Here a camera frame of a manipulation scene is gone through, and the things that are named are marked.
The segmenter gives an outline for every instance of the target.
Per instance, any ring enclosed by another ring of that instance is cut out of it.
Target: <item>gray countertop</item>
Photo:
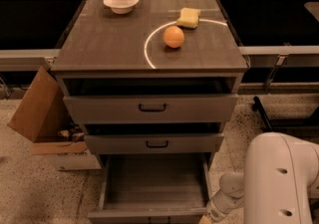
[[[162,39],[183,7],[201,10],[196,29],[183,29],[178,49]],[[103,0],[88,0],[52,71],[244,72],[244,59],[215,0],[140,0],[117,15]]]

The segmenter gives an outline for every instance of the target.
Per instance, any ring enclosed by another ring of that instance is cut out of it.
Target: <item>drawer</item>
[[[190,97],[64,97],[75,123],[229,121],[237,94]]]
[[[112,155],[92,223],[197,224],[211,197],[202,154]]]
[[[86,135],[93,154],[216,152],[223,133]]]

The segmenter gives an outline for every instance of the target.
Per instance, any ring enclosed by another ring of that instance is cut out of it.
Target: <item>speckled floor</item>
[[[251,109],[253,95],[239,97],[225,139],[210,169],[213,191],[227,171],[242,171],[247,146],[262,133],[262,120]],[[270,118],[307,117],[319,106],[319,95],[262,95]],[[7,126],[20,100],[0,101],[0,223],[85,224],[98,206],[102,171],[57,171],[42,156],[31,156],[27,139]],[[243,210],[223,224],[242,224]]]

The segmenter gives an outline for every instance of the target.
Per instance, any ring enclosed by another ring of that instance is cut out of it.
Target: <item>sponge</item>
[[[176,24],[184,28],[194,29],[198,25],[199,15],[199,9],[182,8]]]

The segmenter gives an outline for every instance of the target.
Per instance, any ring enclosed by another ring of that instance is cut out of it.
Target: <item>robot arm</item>
[[[241,206],[242,195],[245,224],[311,224],[308,199],[319,198],[319,145],[276,132],[257,136],[244,176],[220,179],[220,190],[207,204],[210,218],[221,221]]]

